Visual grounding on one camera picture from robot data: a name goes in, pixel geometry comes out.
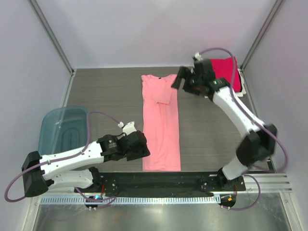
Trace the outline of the light pink t shirt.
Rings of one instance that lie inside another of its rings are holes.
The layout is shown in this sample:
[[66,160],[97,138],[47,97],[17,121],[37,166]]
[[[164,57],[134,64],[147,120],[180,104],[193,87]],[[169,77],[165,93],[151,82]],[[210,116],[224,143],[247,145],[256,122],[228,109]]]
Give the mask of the light pink t shirt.
[[175,74],[142,75],[143,133],[150,151],[143,171],[181,171],[178,91]]

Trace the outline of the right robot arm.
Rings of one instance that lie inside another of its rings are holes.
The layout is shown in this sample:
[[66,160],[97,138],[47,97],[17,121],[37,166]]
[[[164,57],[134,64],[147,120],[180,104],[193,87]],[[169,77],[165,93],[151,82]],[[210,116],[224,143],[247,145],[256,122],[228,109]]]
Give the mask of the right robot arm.
[[181,66],[172,88],[207,97],[222,109],[242,137],[235,157],[218,170],[215,182],[219,188],[233,188],[253,164],[273,155],[277,128],[257,118],[238,99],[228,80],[216,77],[210,60],[194,61],[193,68]]

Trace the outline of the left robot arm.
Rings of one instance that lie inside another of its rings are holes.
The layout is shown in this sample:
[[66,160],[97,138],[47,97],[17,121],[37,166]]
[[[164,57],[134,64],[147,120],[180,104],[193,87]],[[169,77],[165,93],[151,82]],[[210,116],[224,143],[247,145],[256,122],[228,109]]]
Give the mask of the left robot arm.
[[149,155],[146,137],[139,130],[118,136],[107,134],[87,147],[58,154],[31,152],[22,165],[25,197],[36,197],[50,189],[67,187],[95,192],[102,186],[103,180],[94,164],[123,158],[131,161]]

